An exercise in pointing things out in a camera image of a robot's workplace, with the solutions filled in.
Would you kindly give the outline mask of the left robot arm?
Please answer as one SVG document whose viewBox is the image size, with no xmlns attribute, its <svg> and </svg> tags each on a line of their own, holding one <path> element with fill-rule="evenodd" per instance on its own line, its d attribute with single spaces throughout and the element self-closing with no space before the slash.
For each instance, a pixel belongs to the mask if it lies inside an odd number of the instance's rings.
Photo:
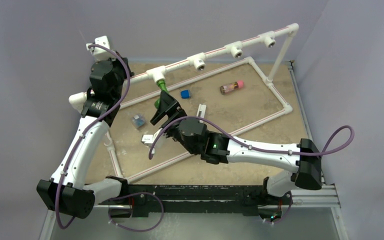
<svg viewBox="0 0 384 240">
<path fill-rule="evenodd" d="M 89 76 L 90 88 L 80 111 L 75 137 L 50 179 L 41 179 L 36 187 L 45 206 L 55 212 L 85 219 L 93 209 L 108 199 L 126 203 L 129 191 L 120 177 L 86 184 L 86 175 L 95 151 L 109 131 L 120 108 L 123 83 L 133 76 L 126 57 L 94 63 Z"/>
</svg>

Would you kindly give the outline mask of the green plastic water faucet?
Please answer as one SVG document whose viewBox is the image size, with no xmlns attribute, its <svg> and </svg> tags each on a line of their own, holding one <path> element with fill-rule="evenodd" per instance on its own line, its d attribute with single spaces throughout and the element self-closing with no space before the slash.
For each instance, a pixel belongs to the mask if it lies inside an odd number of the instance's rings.
<svg viewBox="0 0 384 240">
<path fill-rule="evenodd" d="M 161 93 L 162 93 L 162 92 L 166 92 L 166 93 L 168 93 L 169 91 L 168 91 L 168 89 L 167 89 L 166 81 L 163 80 L 163 79 L 159 80 L 159 81 L 156 83 L 156 85 L 157 85 L 157 86 L 159 87 L 159 89 L 160 89 L 160 95 L 158 96 L 158 98 L 157 98 L 156 101 L 154 102 L 154 106 L 155 106 L 156 109 L 158 109 L 159 106 L 160 106 L 160 104 L 161 104 Z"/>
</svg>

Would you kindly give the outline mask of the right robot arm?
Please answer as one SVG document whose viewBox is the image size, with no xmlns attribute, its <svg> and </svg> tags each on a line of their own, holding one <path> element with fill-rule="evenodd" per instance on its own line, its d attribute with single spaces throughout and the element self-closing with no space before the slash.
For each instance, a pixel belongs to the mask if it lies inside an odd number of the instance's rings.
<svg viewBox="0 0 384 240">
<path fill-rule="evenodd" d="M 149 159 L 153 158 L 159 139 L 166 137 L 209 164 L 251 163 L 282 169 L 281 173 L 269 177 L 260 191 L 262 200 L 268 204 L 294 189 L 316 191 L 322 188 L 320 152 L 310 139 L 274 144 L 233 137 L 209 120 L 188 116 L 166 91 L 161 91 L 159 105 L 150 122 L 156 125 L 163 117 L 167 120 L 151 144 Z"/>
</svg>

